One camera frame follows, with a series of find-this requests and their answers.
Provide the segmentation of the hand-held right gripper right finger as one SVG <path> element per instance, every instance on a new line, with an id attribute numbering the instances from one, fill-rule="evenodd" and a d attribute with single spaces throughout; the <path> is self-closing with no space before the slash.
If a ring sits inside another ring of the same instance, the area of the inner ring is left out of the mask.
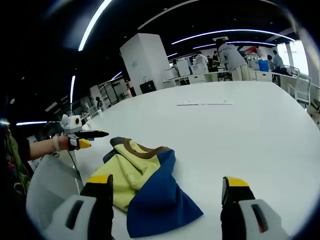
<path id="1" fill-rule="evenodd" d="M 264 200 L 256 199 L 243 179 L 225 176 L 220 214 L 223 240 L 289 240 L 281 217 Z"/>

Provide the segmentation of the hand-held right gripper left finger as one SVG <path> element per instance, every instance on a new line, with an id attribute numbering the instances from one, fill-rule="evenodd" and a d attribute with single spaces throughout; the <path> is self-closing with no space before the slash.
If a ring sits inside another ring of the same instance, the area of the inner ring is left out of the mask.
<path id="1" fill-rule="evenodd" d="M 47 240 L 112 240 L 113 175 L 92 176 L 79 195 L 65 200 L 44 231 Z"/>

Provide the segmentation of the person's left hand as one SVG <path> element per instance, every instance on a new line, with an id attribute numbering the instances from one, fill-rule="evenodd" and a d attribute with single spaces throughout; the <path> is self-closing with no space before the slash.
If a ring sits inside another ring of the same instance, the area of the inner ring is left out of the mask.
<path id="1" fill-rule="evenodd" d="M 57 138 L 60 150 L 70 150 L 69 138 L 66 135 L 61 135 Z"/>

